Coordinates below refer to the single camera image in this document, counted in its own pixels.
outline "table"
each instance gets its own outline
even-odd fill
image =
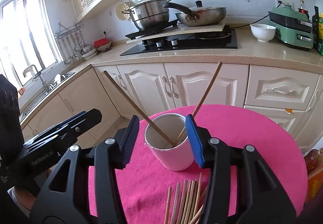
[[[180,107],[164,113],[193,113],[195,106]],[[251,110],[228,105],[202,105],[195,117],[196,124],[209,130],[227,145],[243,148],[251,144],[257,148],[283,185],[297,215],[303,209],[307,191],[307,173],[303,155],[293,138],[275,122]],[[188,169],[174,172],[162,166],[150,149],[145,146],[144,131],[147,122],[140,121],[140,129],[130,163],[124,170],[116,170],[117,182],[124,212],[129,224],[163,223],[168,187],[172,187],[172,203],[176,183],[185,179],[198,179],[203,172],[202,190],[206,187],[209,169],[200,169],[194,162]],[[231,171],[229,215],[235,213],[236,174]],[[89,169],[90,212],[96,216],[94,194],[94,168]]]

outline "round strainer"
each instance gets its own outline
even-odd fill
[[[122,20],[122,21],[126,21],[130,18],[130,14],[124,14],[122,13],[123,10],[128,10],[129,6],[125,3],[121,3],[119,5],[117,5],[116,7],[116,15],[118,17],[118,19]]]

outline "stainless steel pot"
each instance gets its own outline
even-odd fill
[[[169,9],[163,7],[167,0],[150,0],[123,10],[139,30],[157,26],[169,21]]]
[[[203,7],[202,1],[196,1],[196,7],[193,8],[169,3],[169,1],[170,0],[168,0],[163,7],[182,11],[175,15],[179,22],[187,26],[215,25],[221,22],[227,14],[226,7]]]

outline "red container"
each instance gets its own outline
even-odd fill
[[[109,43],[109,39],[102,38],[100,40],[94,41],[94,47],[100,47],[100,46],[103,46],[103,45],[105,45],[107,43]]]

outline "kitchen counter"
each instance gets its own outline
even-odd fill
[[[164,62],[217,63],[222,61],[230,64],[250,64],[323,74],[323,56],[315,50],[307,52],[288,48],[276,38],[269,43],[258,42],[249,29],[237,29],[236,34],[238,49],[189,49],[120,56],[121,53],[132,48],[138,42],[114,46],[108,52],[99,53],[87,61],[80,61],[69,70],[75,74],[63,81],[38,103],[21,122],[21,127],[23,128],[59,91],[92,67]]]

